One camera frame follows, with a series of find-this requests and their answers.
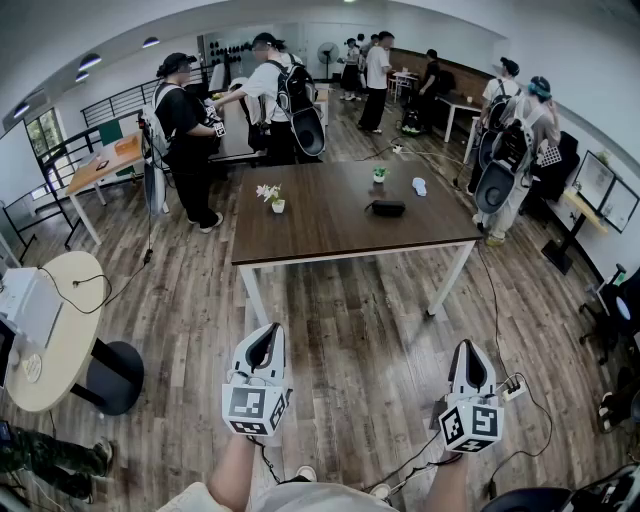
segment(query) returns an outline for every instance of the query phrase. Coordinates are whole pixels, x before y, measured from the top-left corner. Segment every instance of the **black table base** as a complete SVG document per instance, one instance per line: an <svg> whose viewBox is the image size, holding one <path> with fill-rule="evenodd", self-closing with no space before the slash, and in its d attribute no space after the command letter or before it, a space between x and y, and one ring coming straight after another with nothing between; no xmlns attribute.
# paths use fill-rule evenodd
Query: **black table base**
<svg viewBox="0 0 640 512"><path fill-rule="evenodd" d="M124 414L133 407L142 391L144 364L140 354L124 341L105 345L98 339L91 355L87 387L74 384L71 392L108 416Z"/></svg>

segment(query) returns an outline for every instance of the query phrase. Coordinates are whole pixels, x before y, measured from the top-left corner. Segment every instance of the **black pouch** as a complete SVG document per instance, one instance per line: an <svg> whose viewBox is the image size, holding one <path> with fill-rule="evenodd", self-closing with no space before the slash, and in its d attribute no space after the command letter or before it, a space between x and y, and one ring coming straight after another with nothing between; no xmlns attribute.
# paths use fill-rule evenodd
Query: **black pouch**
<svg viewBox="0 0 640 512"><path fill-rule="evenodd" d="M406 210L406 206L402 201L380 201L376 200L367 206L364 211L369 208L373 210L374 215L381 217L400 217Z"/></svg>

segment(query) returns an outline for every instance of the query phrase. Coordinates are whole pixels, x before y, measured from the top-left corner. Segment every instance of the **whiteboard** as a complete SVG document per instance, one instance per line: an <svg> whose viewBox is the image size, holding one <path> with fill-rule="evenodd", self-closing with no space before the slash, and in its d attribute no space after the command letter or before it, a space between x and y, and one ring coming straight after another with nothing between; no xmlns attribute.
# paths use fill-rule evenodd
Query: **whiteboard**
<svg viewBox="0 0 640 512"><path fill-rule="evenodd" d="M0 139L0 201L9 206L44 182L22 121Z"/></svg>

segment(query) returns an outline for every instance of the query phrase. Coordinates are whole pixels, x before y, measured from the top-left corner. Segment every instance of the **white round tabletop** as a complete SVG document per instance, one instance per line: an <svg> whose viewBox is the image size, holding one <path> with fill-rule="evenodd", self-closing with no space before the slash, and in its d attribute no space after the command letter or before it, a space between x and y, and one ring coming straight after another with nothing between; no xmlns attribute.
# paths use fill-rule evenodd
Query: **white round tabletop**
<svg viewBox="0 0 640 512"><path fill-rule="evenodd" d="M100 263L91 254L69 252L51 260L44 268L54 277L60 293L80 309L91 311L104 300L104 278L73 287L73 281L102 274ZM40 272L50 279L46 272ZM18 407L29 412L46 411L67 395L89 361L101 313L102 307L85 315L63 301L46 348L24 340L14 343L20 363L7 368L5 387ZM32 354L42 358L42 371L36 382L29 383L22 363Z"/></svg>

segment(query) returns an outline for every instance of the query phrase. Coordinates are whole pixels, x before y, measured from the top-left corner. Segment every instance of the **dark wooden tabletop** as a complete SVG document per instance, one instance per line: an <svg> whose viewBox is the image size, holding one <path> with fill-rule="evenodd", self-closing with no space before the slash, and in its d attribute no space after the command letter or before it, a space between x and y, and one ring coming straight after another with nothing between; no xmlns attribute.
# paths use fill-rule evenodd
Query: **dark wooden tabletop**
<svg viewBox="0 0 640 512"><path fill-rule="evenodd" d="M374 184L373 169L391 171ZM411 186L427 184L426 197ZM258 185L282 185L284 213L258 198ZM375 199L404 201L402 217L379 217ZM479 240L481 233L422 162L340 162L246 171L238 202L233 265Z"/></svg>

